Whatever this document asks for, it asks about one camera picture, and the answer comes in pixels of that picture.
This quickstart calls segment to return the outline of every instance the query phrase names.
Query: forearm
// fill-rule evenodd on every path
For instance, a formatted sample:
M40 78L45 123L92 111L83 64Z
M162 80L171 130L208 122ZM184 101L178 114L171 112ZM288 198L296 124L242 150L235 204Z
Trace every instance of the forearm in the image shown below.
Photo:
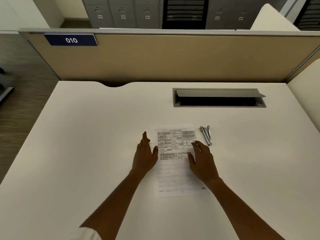
M222 179L207 183L240 240L284 240L241 200Z
M96 230L102 240L114 240L143 177L144 175L131 171L81 227Z

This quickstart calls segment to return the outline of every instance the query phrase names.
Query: desk number plate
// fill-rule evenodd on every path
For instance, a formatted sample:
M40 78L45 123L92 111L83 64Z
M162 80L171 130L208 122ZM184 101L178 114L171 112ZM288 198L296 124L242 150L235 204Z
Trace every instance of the desk number plate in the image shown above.
M94 34L45 33L44 36L53 46L98 46Z

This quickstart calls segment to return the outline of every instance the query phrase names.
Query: white sleeve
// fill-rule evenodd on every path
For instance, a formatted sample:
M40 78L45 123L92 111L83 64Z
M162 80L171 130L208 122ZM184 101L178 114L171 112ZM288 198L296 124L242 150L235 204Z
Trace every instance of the white sleeve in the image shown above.
M66 240L101 240L101 238L95 230L80 227L76 231L72 232Z

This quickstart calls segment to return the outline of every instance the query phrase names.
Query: white desk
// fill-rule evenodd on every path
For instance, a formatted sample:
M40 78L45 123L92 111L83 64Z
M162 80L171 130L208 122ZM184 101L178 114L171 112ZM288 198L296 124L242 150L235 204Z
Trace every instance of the white desk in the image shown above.
M174 108L174 87L258 88L266 108ZM220 176L284 238L320 236L320 134L286 84L60 81L0 185L0 239L65 239L127 175L142 133L177 124L210 125ZM155 198L153 176L117 239L237 239L210 192Z

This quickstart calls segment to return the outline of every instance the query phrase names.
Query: metal flap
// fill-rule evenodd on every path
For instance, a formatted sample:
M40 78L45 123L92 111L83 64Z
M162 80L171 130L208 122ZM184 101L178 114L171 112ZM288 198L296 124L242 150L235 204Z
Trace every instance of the metal flap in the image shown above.
M263 94L259 93L258 89L245 88L245 89L223 89L223 88L187 88L176 89L179 97L238 97L238 98L263 98Z

